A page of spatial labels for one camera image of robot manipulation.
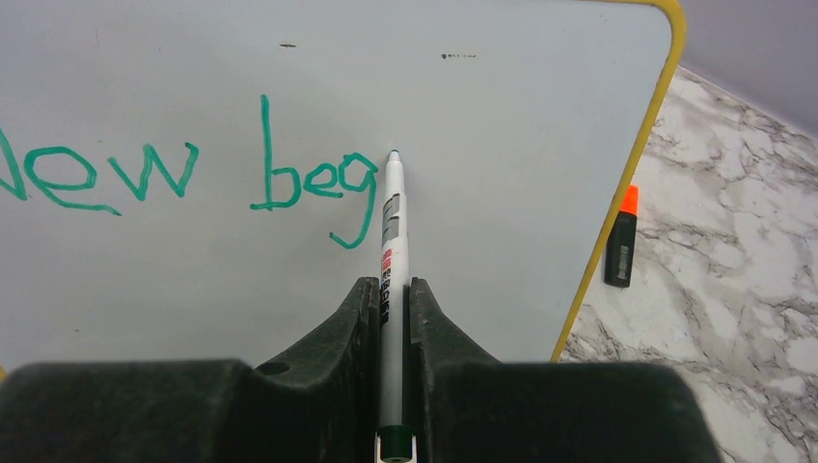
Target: whiteboard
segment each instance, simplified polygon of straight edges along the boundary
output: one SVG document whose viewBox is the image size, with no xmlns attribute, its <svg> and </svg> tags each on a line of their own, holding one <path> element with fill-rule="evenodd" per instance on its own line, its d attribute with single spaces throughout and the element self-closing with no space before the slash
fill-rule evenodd
<svg viewBox="0 0 818 463">
<path fill-rule="evenodd" d="M 566 0 L 5 2 L 0 364 L 276 355 L 377 275 L 391 149 L 412 274 L 493 355 L 550 358 L 673 27 Z"/>
</svg>

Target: black and orange highlighter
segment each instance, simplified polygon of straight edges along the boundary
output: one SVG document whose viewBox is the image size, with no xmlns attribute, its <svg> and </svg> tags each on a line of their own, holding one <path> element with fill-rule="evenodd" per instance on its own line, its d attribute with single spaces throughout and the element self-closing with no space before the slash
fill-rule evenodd
<svg viewBox="0 0 818 463">
<path fill-rule="evenodd" d="M 628 186 L 625 201 L 613 222 L 605 248 L 605 283 L 611 286 L 631 285 L 631 269 L 634 266 L 634 242 L 637 239 L 637 212 L 639 210 L 639 187 Z"/>
</svg>

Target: marble countertop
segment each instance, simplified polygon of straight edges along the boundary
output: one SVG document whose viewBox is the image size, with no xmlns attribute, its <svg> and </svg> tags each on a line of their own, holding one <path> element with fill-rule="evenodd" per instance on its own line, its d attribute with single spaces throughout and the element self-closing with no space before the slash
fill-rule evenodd
<svg viewBox="0 0 818 463">
<path fill-rule="evenodd" d="M 631 287 L 588 289 L 564 361 L 695 391 L 725 462 L 818 461 L 818 150 L 680 69 L 633 182 Z"/>
</svg>

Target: white marker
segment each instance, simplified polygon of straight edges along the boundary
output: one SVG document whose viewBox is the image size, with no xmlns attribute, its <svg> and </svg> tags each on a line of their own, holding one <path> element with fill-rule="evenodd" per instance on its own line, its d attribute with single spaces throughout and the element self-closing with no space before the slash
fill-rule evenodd
<svg viewBox="0 0 818 463">
<path fill-rule="evenodd" d="M 412 459 L 412 428 L 403 416 L 404 349 L 408 339 L 404 321 L 409 311 L 409 239 L 403 164 L 396 150 L 386 163 L 381 254 L 381 350 L 378 436 L 383 461 Z"/>
</svg>

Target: yellow whiteboard frame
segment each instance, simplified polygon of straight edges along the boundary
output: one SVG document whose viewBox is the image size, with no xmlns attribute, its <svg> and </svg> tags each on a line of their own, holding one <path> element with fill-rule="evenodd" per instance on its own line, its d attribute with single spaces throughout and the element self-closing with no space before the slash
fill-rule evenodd
<svg viewBox="0 0 818 463">
<path fill-rule="evenodd" d="M 574 302 L 571 303 L 571 309 L 568 311 L 568 317 L 565 318 L 565 324 L 562 325 L 562 332 L 557 339 L 557 345 L 554 347 L 554 352 L 551 354 L 551 361 L 557 362 L 559 356 L 562 355 L 562 350 L 568 343 L 568 335 L 571 334 L 571 327 L 574 326 L 574 320 L 577 319 L 577 313 L 580 311 L 580 306 L 583 304 L 583 299 L 586 297 L 587 288 L 590 285 L 590 279 L 593 277 L 593 272 L 596 270 L 596 264 L 602 257 L 602 250 L 608 241 L 608 235 L 611 234 L 611 229 L 614 227 L 614 220 L 616 214 L 619 213 L 619 207 L 625 199 L 625 193 L 628 191 L 628 185 L 631 184 L 631 179 L 634 177 L 634 172 L 637 169 L 637 164 L 647 145 L 647 138 L 650 136 L 650 131 L 653 128 L 653 123 L 656 121 L 656 116 L 659 114 L 659 108 L 665 100 L 665 94 L 670 87 L 670 80 L 676 72 L 676 67 L 679 66 L 679 60 L 682 58 L 682 51 L 685 48 L 685 36 L 687 35 L 687 22 L 685 21 L 685 14 L 682 7 L 676 0 L 582 0 L 582 1 L 598 1 L 606 3 L 624 3 L 624 4 L 639 4 L 649 5 L 661 10 L 670 22 L 670 51 L 668 58 L 665 60 L 665 67 L 659 74 L 659 80 L 656 83 L 656 90 L 653 92 L 653 97 L 650 98 L 650 103 L 647 105 L 647 112 L 644 113 L 640 131 L 637 134 L 634 147 L 631 149 L 631 154 L 628 156 L 628 161 L 625 163 L 625 170 L 622 172 L 622 178 L 619 179 L 619 184 L 616 186 L 616 193 L 611 199 L 611 207 L 608 209 L 608 215 L 605 216 L 605 221 L 602 223 L 602 230 L 599 231 L 599 236 L 596 238 L 596 244 L 593 245 L 590 259 L 586 266 L 586 271 L 580 281 L 580 287 L 577 289 L 577 294 L 574 296 Z"/>
</svg>

